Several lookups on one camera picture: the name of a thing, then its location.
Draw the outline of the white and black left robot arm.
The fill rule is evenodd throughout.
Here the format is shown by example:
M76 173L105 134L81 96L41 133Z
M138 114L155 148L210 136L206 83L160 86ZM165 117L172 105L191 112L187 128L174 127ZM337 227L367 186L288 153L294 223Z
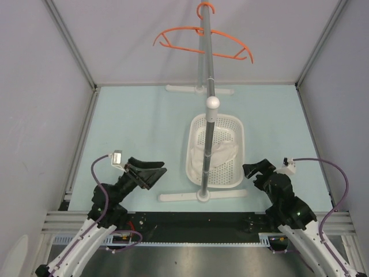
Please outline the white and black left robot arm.
M75 237L52 262L39 265L36 276L80 276L102 242L130 221L121 202L137 187L150 190L167 172L164 162L143 162L130 157L116 183L101 183L95 165L115 155L106 154L92 162L91 174L96 182L92 208Z

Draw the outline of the orange plastic hanger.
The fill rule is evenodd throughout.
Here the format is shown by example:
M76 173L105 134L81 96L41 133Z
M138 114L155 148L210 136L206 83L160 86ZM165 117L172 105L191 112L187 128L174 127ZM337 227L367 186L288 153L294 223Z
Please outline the orange plastic hanger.
M155 37L152 46L155 46L155 44L158 43L161 46L166 47L166 48L171 48L171 49L181 50L181 51L187 51L187 52L192 52L192 53L197 53L197 54L205 54L205 28L204 28L203 8L207 8L208 12L210 14L215 14L215 12L216 12L216 9L215 9L215 7L212 3L210 3L209 1L201 1L201 3L199 3L197 8L196 8L196 15L200 19L200 23L201 23L200 27L197 27L197 26L183 26L183 27L173 27L173 28L165 29L165 30L161 31ZM170 39L168 37L168 34L173 33L173 32L177 32L177 31L193 31L193 32L195 32L195 34L199 37L199 42L200 42L201 46L198 46L198 48L189 48L189 47L181 47L181 46L174 45L170 41ZM229 35L225 32L221 32L221 31L216 30L216 29L211 29L210 30L210 35L214 35L214 34L218 35L218 36L221 36L223 38L227 38L228 40L238 44L239 47L240 47L240 50L237 53L233 54L233 55L222 54L222 53L213 53L212 54L213 56L221 57L221 58L227 58L227 59L233 59L233 60L237 60L237 61L244 61L245 59L249 59L251 64L254 63L254 57L253 57L253 54L252 54L251 50L241 40L239 40L236 37L231 36L231 35Z

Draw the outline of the white tank top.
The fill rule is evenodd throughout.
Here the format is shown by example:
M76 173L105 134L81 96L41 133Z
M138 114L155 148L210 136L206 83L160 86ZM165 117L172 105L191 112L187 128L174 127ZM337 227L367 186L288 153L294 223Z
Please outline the white tank top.
M190 150L189 176L201 178L204 162L204 145L196 145ZM222 141L212 146L210 169L214 170L234 159L238 153L238 145L234 141Z

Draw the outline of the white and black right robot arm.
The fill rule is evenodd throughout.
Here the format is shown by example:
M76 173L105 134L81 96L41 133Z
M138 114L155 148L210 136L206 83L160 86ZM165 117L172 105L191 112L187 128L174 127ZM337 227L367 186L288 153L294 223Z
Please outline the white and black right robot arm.
M293 244L315 276L365 276L352 267L339 253L323 230L331 209L322 220L309 205L296 196L290 177L296 173L296 160L284 158L277 168L267 159L242 166L245 178L265 192L271 206L266 212L266 225L282 232Z

